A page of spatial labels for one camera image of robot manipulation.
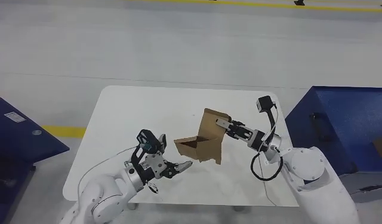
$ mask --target gray floor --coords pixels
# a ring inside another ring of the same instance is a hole
[[[265,90],[287,115],[312,85],[380,87],[381,25],[378,13],[0,0],[0,96],[41,125],[85,127],[107,85]],[[71,151],[38,164],[11,223],[54,223],[72,204],[62,187],[80,140],[63,141]],[[381,201],[358,207],[379,223]],[[307,223],[298,208],[171,205],[125,222]]]

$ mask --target blue container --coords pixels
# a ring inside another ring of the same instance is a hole
[[[285,121],[293,146],[319,148],[350,194],[382,193],[382,88],[312,87]]]
[[[0,98],[0,223],[7,218],[33,163],[69,148]]]

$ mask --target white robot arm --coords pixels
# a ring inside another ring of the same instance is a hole
[[[216,120],[217,125],[226,129],[228,136],[245,141],[249,148],[258,152],[251,164],[254,176],[266,182],[281,172],[313,224],[360,224],[355,203],[325,155],[316,147],[282,148],[282,139],[275,134],[276,122],[271,112],[272,107],[277,109],[276,105],[269,96],[265,96],[258,99],[257,107],[259,112],[268,114],[271,123],[269,135],[252,130],[239,121]],[[253,170],[253,163],[261,152],[264,152],[269,163],[279,163],[277,172],[270,178],[260,177]],[[291,173],[309,183],[298,185]]]
[[[172,178],[191,167],[192,162],[173,164],[163,158],[166,137],[159,140],[149,130],[141,130],[136,147],[126,168],[114,175],[103,174],[91,179],[76,204],[65,214],[60,224],[101,224],[118,216],[127,202],[154,178]]]

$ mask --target white tabletop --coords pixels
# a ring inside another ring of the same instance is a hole
[[[199,90],[158,87],[106,87],[98,99],[85,136],[70,169],[63,195],[67,200],[77,200],[76,188],[81,176],[98,162],[113,154],[137,145],[135,139],[141,129],[151,130],[157,137],[167,135],[164,158],[171,162],[190,160],[181,156],[174,139],[195,136],[204,108],[228,113],[234,120],[252,129],[267,132],[268,117],[259,113],[256,100],[270,95],[278,104],[279,120],[276,133],[285,138],[282,146],[291,146],[288,130],[277,97],[263,91]],[[264,184],[251,173],[249,165],[256,152],[247,144],[224,137],[221,165],[214,160],[194,161],[184,173],[172,179],[153,180],[158,194],[149,188],[139,192],[130,202],[166,204],[211,205],[273,205],[266,197]],[[124,168],[131,152],[107,161],[85,176],[87,181],[102,173],[115,173]],[[263,165],[264,176],[271,176],[277,164]],[[260,173],[258,162],[255,170]],[[298,206],[283,177],[267,182],[269,198],[278,206]]]

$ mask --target cardboard box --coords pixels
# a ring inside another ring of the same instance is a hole
[[[380,157],[382,157],[382,138],[373,141],[373,144],[374,144],[375,149],[379,153]]]
[[[197,136],[174,140],[180,155],[199,160],[199,162],[214,159],[221,164],[221,143],[226,130],[216,125],[216,119],[231,121],[226,113],[204,109]]]

